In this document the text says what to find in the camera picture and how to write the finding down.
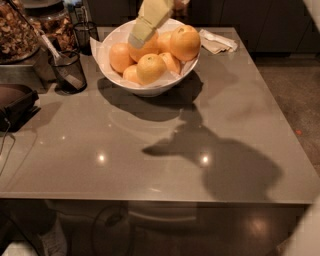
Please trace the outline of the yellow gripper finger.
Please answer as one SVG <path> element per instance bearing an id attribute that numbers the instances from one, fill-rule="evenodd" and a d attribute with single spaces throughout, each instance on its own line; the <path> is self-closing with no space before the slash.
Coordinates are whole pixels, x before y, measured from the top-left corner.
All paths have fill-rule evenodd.
<path id="1" fill-rule="evenodd" d="M 174 0 L 143 0 L 128 42 L 141 49 L 172 15 Z"/>

